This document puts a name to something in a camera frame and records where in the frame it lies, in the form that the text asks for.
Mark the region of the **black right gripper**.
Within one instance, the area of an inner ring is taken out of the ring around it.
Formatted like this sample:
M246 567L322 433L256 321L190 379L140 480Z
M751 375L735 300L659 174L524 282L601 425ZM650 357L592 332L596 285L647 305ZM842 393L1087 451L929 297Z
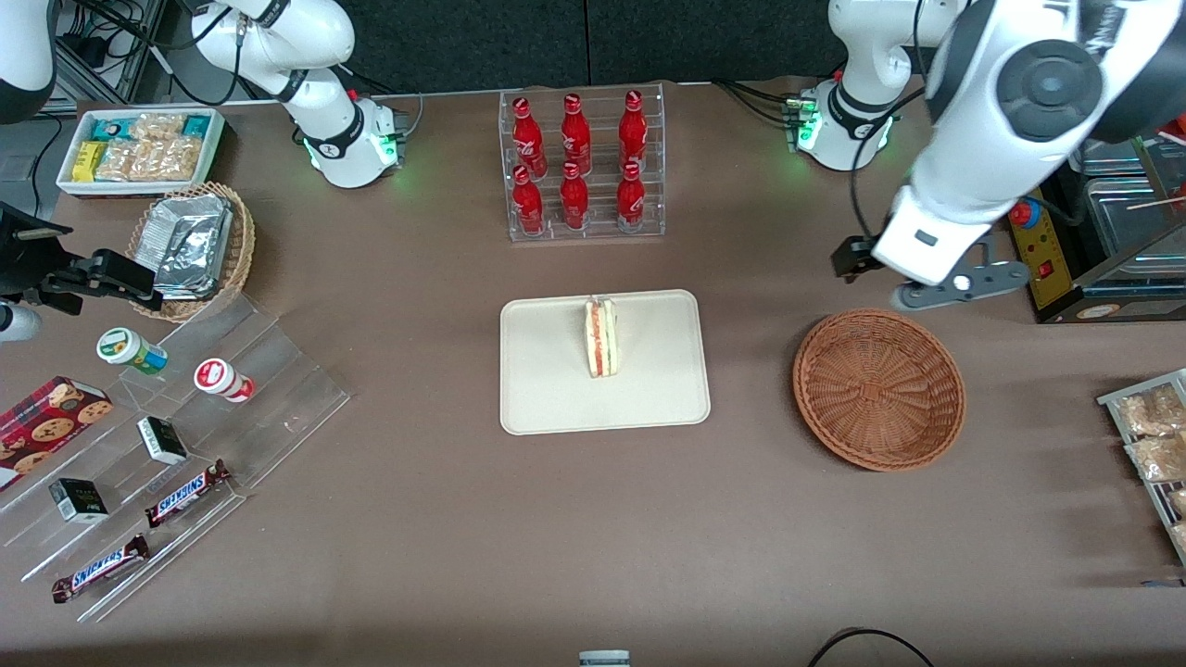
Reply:
M110 296L160 312L164 296L154 287L157 272L110 249L93 253L89 279L74 269L77 255L66 252L59 237L75 229L38 220L9 204L1 204L1 296L19 301L28 291L42 292L42 305L79 316L83 298Z

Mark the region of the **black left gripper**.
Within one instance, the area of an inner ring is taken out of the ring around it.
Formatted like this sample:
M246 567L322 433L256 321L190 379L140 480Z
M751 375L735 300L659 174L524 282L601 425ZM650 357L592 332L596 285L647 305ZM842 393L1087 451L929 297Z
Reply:
M884 263L873 255L874 248L876 237L857 235L846 237L830 255L834 275L841 278L843 282L855 282L868 271L884 269Z

